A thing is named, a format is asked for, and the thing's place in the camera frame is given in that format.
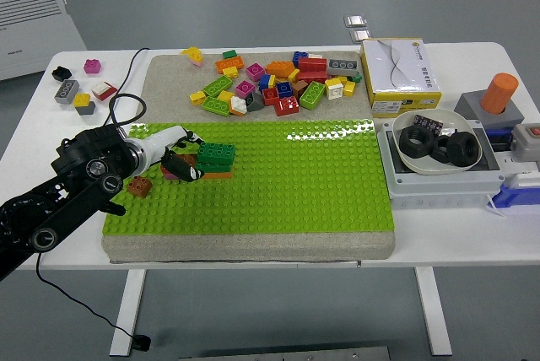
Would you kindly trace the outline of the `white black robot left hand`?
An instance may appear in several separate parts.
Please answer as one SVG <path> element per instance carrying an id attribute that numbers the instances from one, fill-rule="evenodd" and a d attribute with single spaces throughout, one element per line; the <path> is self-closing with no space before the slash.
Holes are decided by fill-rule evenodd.
<path id="1" fill-rule="evenodd" d="M 203 140 L 196 133 L 181 126 L 169 127 L 139 140 L 140 165 L 133 174 L 141 175 L 150 166 L 161 163 L 166 170 L 182 181 L 192 182 L 201 179 L 204 172 L 180 159 L 172 150 L 174 146 L 184 142 L 201 144 Z"/>

